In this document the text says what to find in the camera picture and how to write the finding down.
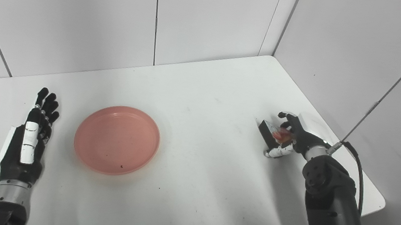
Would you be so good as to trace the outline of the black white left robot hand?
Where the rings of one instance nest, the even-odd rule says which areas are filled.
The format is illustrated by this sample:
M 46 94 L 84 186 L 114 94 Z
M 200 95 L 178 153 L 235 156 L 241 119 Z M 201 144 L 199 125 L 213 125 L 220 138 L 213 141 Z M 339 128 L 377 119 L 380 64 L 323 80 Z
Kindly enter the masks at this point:
M 0 161 L 0 182 L 17 180 L 35 185 L 44 169 L 41 160 L 53 124 L 60 117 L 58 107 L 56 94 L 43 87 L 24 124 L 11 131 L 8 147 Z

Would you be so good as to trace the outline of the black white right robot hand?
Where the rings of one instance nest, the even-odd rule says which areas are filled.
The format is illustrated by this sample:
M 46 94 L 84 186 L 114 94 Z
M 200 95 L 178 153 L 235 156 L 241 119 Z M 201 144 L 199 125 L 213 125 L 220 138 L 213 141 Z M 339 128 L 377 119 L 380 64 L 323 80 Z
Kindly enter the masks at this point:
M 306 153 L 314 147 L 330 149 L 331 145 L 323 138 L 306 130 L 301 116 L 291 112 L 281 111 L 278 118 L 286 119 L 279 127 L 266 127 L 267 143 L 270 146 L 264 152 L 267 158 L 281 158 L 292 152 L 299 153 L 306 158 Z

